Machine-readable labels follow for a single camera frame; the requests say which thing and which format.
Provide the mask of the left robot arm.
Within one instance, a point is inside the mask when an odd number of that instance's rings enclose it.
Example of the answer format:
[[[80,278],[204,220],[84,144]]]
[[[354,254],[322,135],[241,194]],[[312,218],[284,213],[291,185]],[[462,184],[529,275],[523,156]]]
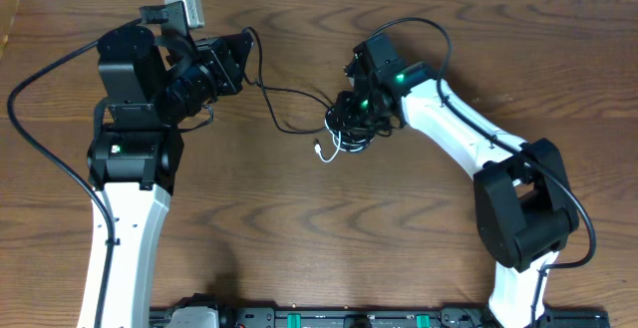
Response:
[[[147,327],[160,232],[183,152],[180,123],[238,94],[251,35],[193,40],[182,2],[142,8],[142,21],[97,44],[107,97],[88,150],[93,237],[81,327]]]

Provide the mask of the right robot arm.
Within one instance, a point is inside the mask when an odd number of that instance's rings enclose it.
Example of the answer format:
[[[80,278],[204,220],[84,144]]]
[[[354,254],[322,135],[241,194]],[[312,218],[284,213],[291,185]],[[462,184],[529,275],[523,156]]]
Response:
[[[502,327],[538,323],[545,277],[559,268],[557,256],[580,221],[557,146],[491,123],[442,70],[408,64],[383,33],[357,45],[344,71],[352,88],[325,116],[336,150],[361,153],[392,133],[393,120],[436,143],[473,181],[478,234],[495,261],[492,316]]]

